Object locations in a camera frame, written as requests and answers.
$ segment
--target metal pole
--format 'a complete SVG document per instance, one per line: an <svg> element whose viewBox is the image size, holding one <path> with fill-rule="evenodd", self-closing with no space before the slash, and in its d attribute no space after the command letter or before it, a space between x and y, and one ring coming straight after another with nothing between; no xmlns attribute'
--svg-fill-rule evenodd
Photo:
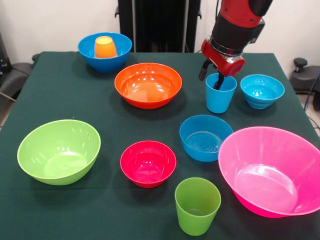
<svg viewBox="0 0 320 240"><path fill-rule="evenodd" d="M133 51L137 51L136 37L136 0L132 0L132 29L133 29Z"/></svg>
<svg viewBox="0 0 320 240"><path fill-rule="evenodd" d="M185 0L184 6L184 24L183 24L183 38L182 38L182 52L185 52L186 39L187 39L187 26L188 26L188 12L189 12L189 0Z"/></svg>

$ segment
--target blue cup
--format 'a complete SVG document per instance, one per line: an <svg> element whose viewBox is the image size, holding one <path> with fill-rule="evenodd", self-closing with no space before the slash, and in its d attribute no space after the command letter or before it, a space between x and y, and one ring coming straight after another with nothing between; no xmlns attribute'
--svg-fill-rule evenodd
<svg viewBox="0 0 320 240"><path fill-rule="evenodd" d="M222 114L230 105L237 87L237 80L232 76L225 77L220 89L216 90L213 87L218 77L219 74L215 73L205 80L206 108L212 113Z"/></svg>

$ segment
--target orange bowl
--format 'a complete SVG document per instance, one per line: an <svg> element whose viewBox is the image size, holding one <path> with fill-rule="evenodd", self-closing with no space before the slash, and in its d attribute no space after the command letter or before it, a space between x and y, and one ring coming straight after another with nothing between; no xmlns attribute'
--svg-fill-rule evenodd
<svg viewBox="0 0 320 240"><path fill-rule="evenodd" d="M157 109L178 94L182 79L173 68L148 62L123 69L115 77L114 85L131 105L140 109Z"/></svg>

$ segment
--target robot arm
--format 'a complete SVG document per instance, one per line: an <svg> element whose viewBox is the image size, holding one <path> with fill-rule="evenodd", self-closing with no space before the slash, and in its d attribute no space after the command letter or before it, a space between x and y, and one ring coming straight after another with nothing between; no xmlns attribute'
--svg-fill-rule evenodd
<svg viewBox="0 0 320 240"><path fill-rule="evenodd" d="M224 77L233 76L243 68L243 50L246 45L256 42L265 25L262 16L271 3L272 0L222 0L211 37L202 43L206 61L199 74L200 80L204 80L210 64L220 74L220 85Z"/></svg>

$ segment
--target dark green tablecloth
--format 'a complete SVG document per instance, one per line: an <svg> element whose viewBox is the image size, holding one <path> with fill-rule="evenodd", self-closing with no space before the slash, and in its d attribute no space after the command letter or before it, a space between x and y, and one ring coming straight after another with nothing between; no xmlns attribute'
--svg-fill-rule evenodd
<svg viewBox="0 0 320 240"><path fill-rule="evenodd" d="M236 76L266 74L279 79L284 96L264 110L247 105L238 87L228 111L219 117L234 131L273 126L292 131L317 147L319 139L273 54L246 54ZM199 239L320 239L320 212L279 219L251 213L236 199L220 174L218 163L189 158L179 126L205 106L205 83L198 80L204 57L197 53L132 53L126 66L157 62L182 76L183 87L168 105L142 110L126 103L114 88L116 73L92 70L76 52L44 52L27 80L0 132L0 239L35 240L177 240L192 239L179 228L174 190L185 178L203 177L220 190L221 207L209 231ZM59 119L93 125L101 150L90 172L68 186L40 183L17 163L17 149L31 130ZM157 188L143 189L121 172L120 156L134 142L160 141L177 157L173 175Z"/></svg>

